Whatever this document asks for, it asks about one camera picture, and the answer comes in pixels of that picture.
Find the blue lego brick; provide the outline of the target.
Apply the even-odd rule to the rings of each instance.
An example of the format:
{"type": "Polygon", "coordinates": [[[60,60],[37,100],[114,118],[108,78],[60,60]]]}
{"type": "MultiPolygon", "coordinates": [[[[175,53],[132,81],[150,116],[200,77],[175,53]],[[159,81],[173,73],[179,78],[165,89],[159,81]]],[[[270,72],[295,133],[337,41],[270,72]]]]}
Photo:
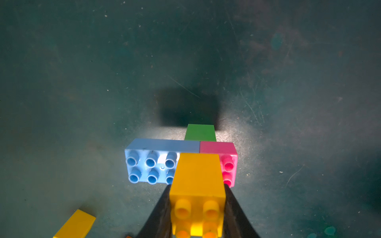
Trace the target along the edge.
{"type": "Polygon", "coordinates": [[[199,141],[136,138],[125,149],[129,181],[171,184],[180,154],[199,148],[199,141]]]}

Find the yellow lego brick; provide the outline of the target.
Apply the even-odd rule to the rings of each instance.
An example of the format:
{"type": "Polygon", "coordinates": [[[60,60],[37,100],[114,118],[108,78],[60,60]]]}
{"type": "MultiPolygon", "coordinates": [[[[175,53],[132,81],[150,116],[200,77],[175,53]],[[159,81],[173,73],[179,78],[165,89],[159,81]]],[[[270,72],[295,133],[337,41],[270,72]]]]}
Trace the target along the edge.
{"type": "Polygon", "coordinates": [[[222,236],[226,192],[218,155],[180,154],[169,197],[175,237],[222,236]]]}
{"type": "Polygon", "coordinates": [[[96,217],[78,209],[54,235],[54,238],[85,238],[95,220],[96,217]]]}

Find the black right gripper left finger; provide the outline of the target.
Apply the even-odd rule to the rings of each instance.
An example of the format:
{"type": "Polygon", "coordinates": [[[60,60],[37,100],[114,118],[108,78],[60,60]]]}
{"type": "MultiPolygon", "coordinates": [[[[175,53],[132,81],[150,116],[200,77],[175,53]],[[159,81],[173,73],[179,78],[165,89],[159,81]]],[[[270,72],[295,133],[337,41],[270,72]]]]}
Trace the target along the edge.
{"type": "Polygon", "coordinates": [[[167,185],[137,238],[172,238],[171,185],[167,185]]]}

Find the pink lego brick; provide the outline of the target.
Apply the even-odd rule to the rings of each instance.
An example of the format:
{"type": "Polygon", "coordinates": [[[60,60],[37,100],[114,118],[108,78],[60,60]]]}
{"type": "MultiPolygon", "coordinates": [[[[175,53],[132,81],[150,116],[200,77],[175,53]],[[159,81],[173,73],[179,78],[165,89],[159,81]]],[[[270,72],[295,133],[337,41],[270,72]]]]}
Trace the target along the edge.
{"type": "Polygon", "coordinates": [[[234,143],[201,141],[199,152],[201,154],[219,155],[224,183],[230,188],[234,187],[238,161],[238,154],[234,143]]]}

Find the green lego brick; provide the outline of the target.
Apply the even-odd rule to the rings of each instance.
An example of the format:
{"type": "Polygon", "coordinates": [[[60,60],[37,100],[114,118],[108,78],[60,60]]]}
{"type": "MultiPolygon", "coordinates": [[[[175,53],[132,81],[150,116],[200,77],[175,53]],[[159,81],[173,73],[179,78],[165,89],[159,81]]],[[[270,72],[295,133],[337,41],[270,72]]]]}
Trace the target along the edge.
{"type": "Polygon", "coordinates": [[[216,142],[214,125],[188,124],[184,140],[216,142]]]}

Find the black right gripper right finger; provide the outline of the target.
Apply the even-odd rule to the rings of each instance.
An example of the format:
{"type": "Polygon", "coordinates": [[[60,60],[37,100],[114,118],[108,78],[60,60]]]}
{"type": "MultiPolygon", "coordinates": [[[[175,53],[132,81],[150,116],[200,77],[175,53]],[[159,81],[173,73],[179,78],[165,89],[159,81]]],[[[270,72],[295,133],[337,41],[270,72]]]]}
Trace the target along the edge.
{"type": "Polygon", "coordinates": [[[251,225],[231,188],[225,184],[226,203],[222,237],[224,238],[260,238],[251,225]]]}

